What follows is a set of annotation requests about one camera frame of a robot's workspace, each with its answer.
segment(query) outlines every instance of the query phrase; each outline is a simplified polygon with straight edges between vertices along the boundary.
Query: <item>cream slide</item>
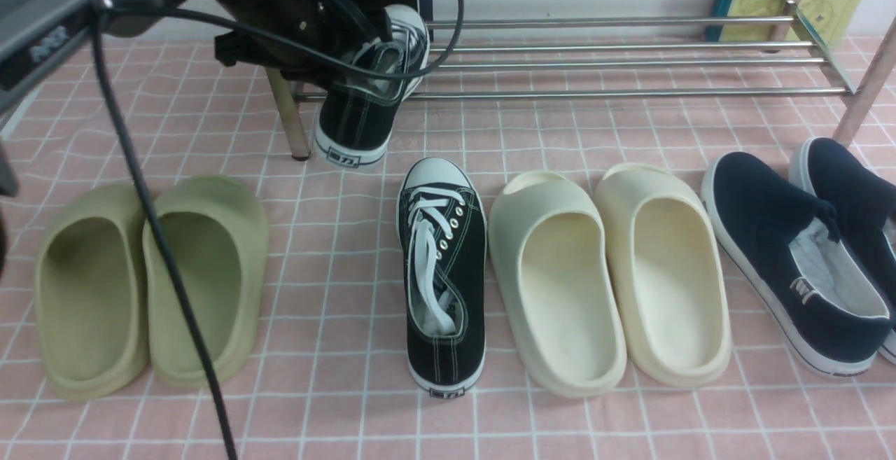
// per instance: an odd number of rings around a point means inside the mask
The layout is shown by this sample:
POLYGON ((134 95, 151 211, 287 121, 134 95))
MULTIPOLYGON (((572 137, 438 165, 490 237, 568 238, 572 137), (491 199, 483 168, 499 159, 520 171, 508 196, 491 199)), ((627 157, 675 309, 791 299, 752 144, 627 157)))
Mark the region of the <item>cream slide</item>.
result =
POLYGON ((713 227, 697 194, 662 169, 620 164, 594 201, 631 358, 671 386, 713 381, 727 367, 731 330, 713 227))
POLYGON ((489 250, 529 376, 564 397, 613 389, 625 344, 585 190, 550 171, 515 177, 492 207, 489 250))

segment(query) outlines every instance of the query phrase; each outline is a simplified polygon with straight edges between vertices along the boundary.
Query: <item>metal shoe rack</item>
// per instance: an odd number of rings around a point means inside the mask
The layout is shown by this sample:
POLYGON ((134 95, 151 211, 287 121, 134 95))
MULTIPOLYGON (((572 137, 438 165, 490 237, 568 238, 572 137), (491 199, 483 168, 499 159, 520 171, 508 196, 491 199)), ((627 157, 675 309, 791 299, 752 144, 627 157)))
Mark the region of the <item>metal shoe rack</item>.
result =
MULTIPOLYGON (((560 20, 467 20, 464 29, 567 29, 567 27, 637 27, 637 26, 711 26, 711 25, 773 25, 769 41, 765 42, 682 42, 682 43, 633 43, 619 45, 458 45, 456 54, 487 54, 508 58, 501 62, 452 62, 442 65, 448 71, 537 71, 537 70, 604 70, 604 69, 680 69, 719 67, 817 67, 825 75, 829 86, 823 87, 758 87, 758 88, 707 88, 707 89, 645 89, 645 90, 564 90, 564 91, 519 91, 519 92, 420 92, 412 96, 416 100, 551 100, 551 99, 647 99, 648 97, 840 97, 846 106, 834 138, 849 144, 855 137, 865 116, 870 112, 874 100, 886 83, 887 77, 896 65, 896 20, 884 36, 876 55, 871 61, 861 83, 851 83, 841 67, 834 60, 831 51, 820 38, 806 16, 800 11, 799 0, 786 0, 780 15, 768 17, 620 17, 612 19, 560 19, 560 20), (784 41, 793 29, 798 41, 784 41), (558 61, 520 62, 519 55, 532 53, 605 53, 605 52, 650 52, 650 51, 780 51, 777 55, 762 57, 653 57, 638 59, 575 59, 558 61), (794 50, 808 51, 808 56, 794 56, 794 50)), ((430 22, 431 29, 452 29, 452 20, 430 22)), ((433 46, 433 53, 442 52, 444 46, 433 46)), ((268 79, 277 102, 289 148, 296 160, 307 160, 313 147, 309 146, 307 133, 298 115, 298 105, 302 102, 319 102, 323 94, 304 92, 298 84, 287 83, 278 71, 269 70, 268 79)))

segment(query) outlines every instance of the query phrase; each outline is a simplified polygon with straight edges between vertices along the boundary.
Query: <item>sneaker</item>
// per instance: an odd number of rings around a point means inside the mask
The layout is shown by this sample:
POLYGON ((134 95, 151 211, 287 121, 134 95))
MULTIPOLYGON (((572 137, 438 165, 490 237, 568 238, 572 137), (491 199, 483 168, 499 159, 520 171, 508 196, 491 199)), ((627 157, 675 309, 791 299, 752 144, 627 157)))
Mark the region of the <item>sneaker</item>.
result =
MULTIPOLYGON (((391 23, 393 39, 406 45, 408 71, 419 71, 426 68, 429 60, 429 31, 426 23, 416 10, 407 5, 389 5, 386 7, 386 15, 391 23)), ((401 101, 412 95, 423 77, 417 77, 407 82, 401 101)))
POLYGON ((719 243, 798 360, 823 376, 867 370, 893 314, 841 240, 835 208, 747 153, 716 161, 701 197, 719 243))
MULTIPOLYGON (((830 138, 813 138, 798 148, 790 182, 833 205, 843 240, 865 275, 896 303, 896 186, 830 138)), ((896 363, 896 333, 887 336, 881 354, 896 363)))
MULTIPOLYGON (((393 38, 365 45, 352 64, 382 74, 406 74, 423 68, 429 58, 426 24, 406 5, 389 5, 385 11, 393 38)), ((350 169, 383 159, 395 113, 419 84, 419 78, 382 81, 354 75, 334 81, 317 121, 320 152, 331 163, 350 169)))
POLYGON ((396 228, 404 253, 407 362, 430 396, 463 396, 482 374, 486 216, 451 161, 420 160, 407 173, 396 228))

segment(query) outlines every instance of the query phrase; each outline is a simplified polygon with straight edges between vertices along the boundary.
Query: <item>slide sandal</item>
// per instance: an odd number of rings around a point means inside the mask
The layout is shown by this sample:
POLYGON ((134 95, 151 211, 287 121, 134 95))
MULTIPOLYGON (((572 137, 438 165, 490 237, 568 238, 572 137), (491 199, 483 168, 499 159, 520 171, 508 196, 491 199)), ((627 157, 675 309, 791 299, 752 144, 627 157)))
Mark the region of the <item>slide sandal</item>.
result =
POLYGON ((731 356, 719 249, 700 199, 663 169, 620 164, 594 201, 607 221, 607 254, 629 353, 671 386, 717 377, 731 356))
MULTIPOLYGON (((218 379, 224 381, 246 363, 256 338, 270 232, 265 208, 237 180, 198 176, 161 195, 156 210, 218 379)), ((207 386, 148 225, 143 252, 156 376, 184 389, 207 386)))
POLYGON ((144 212, 134 188, 86 192, 47 227, 34 308, 47 381, 90 400, 121 389, 148 362, 144 212))
POLYGON ((492 207, 489 249, 529 376, 563 397, 613 389, 625 343, 585 190, 550 171, 515 177, 492 207))

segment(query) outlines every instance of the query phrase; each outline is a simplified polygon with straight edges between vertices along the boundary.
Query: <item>logo label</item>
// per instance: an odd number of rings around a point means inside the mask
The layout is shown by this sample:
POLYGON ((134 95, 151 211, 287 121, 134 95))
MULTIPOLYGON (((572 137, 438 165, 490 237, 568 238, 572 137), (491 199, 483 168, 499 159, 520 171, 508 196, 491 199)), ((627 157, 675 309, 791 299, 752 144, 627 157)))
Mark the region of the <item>logo label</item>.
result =
POLYGON ((809 298, 819 295, 819 292, 812 286, 812 284, 810 284, 809 280, 802 276, 794 279, 792 284, 790 284, 790 290, 797 292, 797 295, 803 304, 806 304, 806 301, 809 301, 809 298))
POLYGON ((337 166, 353 167, 353 169, 361 166, 361 157, 341 154, 339 153, 339 151, 333 150, 333 148, 330 148, 330 150, 327 152, 327 160, 337 166))
POLYGON ((458 397, 463 396, 466 392, 464 389, 453 390, 451 392, 442 392, 440 390, 429 389, 429 394, 436 399, 457 399, 458 397))

